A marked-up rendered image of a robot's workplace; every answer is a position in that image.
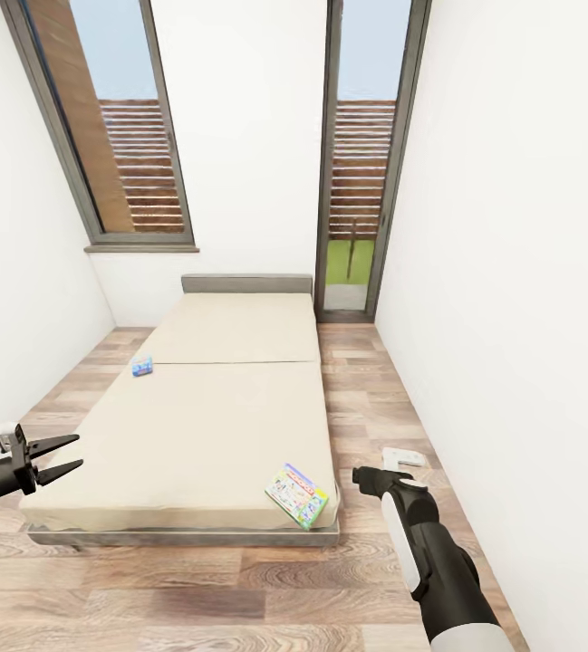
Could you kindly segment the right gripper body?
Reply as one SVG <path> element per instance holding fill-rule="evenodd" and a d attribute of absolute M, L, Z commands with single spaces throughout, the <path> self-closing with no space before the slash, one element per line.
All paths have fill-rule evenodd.
<path fill-rule="evenodd" d="M 381 470 L 380 468 L 372 468 L 371 466 L 361 466 L 359 491 L 362 494 L 378 496 L 381 499 L 381 485 L 394 475 L 396 475 L 396 477 L 408 477 L 409 479 L 413 479 L 412 474 Z"/>

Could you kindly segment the board game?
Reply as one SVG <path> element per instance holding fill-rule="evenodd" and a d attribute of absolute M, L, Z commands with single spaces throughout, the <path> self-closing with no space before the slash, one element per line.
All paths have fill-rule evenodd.
<path fill-rule="evenodd" d="M 292 465 L 285 465 L 271 481 L 265 493 L 281 506 L 306 532 L 329 501 L 329 496 L 300 474 Z"/>
<path fill-rule="evenodd" d="M 143 373 L 151 372 L 152 370 L 152 356 L 139 357 L 132 359 L 132 374 L 137 376 Z"/>

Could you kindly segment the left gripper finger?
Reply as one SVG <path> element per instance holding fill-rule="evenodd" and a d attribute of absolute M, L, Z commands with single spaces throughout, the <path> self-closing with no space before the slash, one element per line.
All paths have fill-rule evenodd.
<path fill-rule="evenodd" d="M 24 447 L 25 465 L 27 469 L 34 467 L 32 461 L 38 456 L 46 455 L 60 447 L 67 446 L 80 439 L 80 435 L 57 436 L 46 439 L 34 440 Z"/>
<path fill-rule="evenodd" d="M 72 461 L 71 463 L 66 463 L 65 465 L 60 465 L 53 468 L 46 468 L 43 471 L 39 471 L 37 466 L 34 466 L 33 473 L 34 473 L 34 478 L 36 478 L 35 484 L 46 486 L 47 484 L 55 481 L 55 479 L 59 479 L 59 477 L 68 474 L 68 472 L 71 472 L 72 470 L 78 468 L 79 466 L 82 466 L 82 459 L 79 459 L 79 461 Z"/>

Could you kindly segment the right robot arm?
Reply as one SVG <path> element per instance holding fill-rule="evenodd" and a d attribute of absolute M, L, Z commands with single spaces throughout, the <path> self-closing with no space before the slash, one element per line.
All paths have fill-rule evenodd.
<path fill-rule="evenodd" d="M 381 468 L 354 467 L 352 482 L 378 496 L 411 597 L 420 604 L 432 652 L 516 652 L 482 594 L 477 568 L 455 544 L 429 488 L 399 472 L 425 458 L 384 447 Z"/>

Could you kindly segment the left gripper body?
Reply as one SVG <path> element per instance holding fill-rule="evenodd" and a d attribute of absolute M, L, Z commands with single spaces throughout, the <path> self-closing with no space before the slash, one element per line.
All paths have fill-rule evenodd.
<path fill-rule="evenodd" d="M 23 490 L 24 495 L 36 492 L 33 468 L 25 465 L 24 443 L 11 447 L 12 456 L 0 461 L 0 497 Z"/>

